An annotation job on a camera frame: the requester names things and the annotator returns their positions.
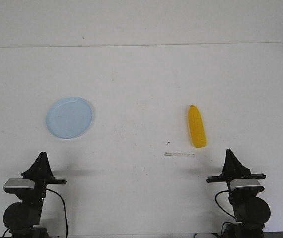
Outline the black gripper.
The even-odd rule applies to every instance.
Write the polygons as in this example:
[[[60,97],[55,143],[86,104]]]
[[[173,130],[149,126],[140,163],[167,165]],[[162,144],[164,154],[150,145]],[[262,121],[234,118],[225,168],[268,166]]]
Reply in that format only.
[[[232,165],[233,164],[233,170],[238,176],[247,176],[247,177],[228,177],[228,175],[232,171]],[[234,153],[231,151],[231,149],[226,150],[225,155],[225,161],[223,165],[222,175],[219,176],[208,176],[206,179],[207,183],[219,183],[219,182],[225,182],[230,190],[229,183],[234,179],[257,179],[257,180],[263,180],[266,178],[265,174],[251,174],[250,169],[245,167],[241,164],[241,162],[236,158]]]
[[[22,194],[26,198],[45,198],[48,185],[66,185],[65,178],[55,178],[53,176],[48,155],[41,152],[29,169],[22,173],[22,180],[26,186]]]

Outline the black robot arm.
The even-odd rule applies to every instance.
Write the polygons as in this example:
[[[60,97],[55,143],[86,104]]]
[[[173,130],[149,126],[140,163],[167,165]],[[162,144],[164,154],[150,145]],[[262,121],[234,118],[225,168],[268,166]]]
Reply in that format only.
[[[257,195],[265,189],[259,180],[265,179],[264,173],[251,173],[251,170],[236,158],[231,149],[226,150],[222,173],[208,176],[207,183],[225,182],[227,190],[218,192],[214,199],[217,206],[235,222],[225,221],[218,238],[263,238],[263,228],[271,216],[269,205]],[[233,214],[226,211],[219,203],[218,197],[228,194],[228,201]]]
[[[48,155],[40,152],[29,169],[21,178],[9,178],[3,186],[8,194],[20,199],[7,207],[3,223],[13,238],[48,238],[46,227],[39,227],[46,192],[57,192],[48,189],[48,185],[65,185],[65,178],[56,178],[51,170]]]

